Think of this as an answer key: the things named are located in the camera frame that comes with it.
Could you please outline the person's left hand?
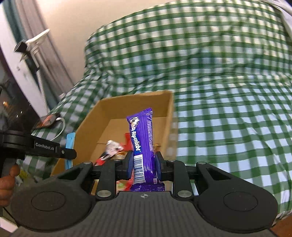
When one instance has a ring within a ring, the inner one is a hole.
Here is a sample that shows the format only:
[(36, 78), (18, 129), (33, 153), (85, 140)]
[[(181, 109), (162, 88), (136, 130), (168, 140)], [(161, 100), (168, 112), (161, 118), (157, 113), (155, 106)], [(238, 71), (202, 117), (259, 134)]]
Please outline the person's left hand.
[(20, 173), (20, 168), (17, 164), (13, 165), (9, 174), (0, 179), (0, 206), (6, 207), (9, 205), (15, 186), (15, 177)]

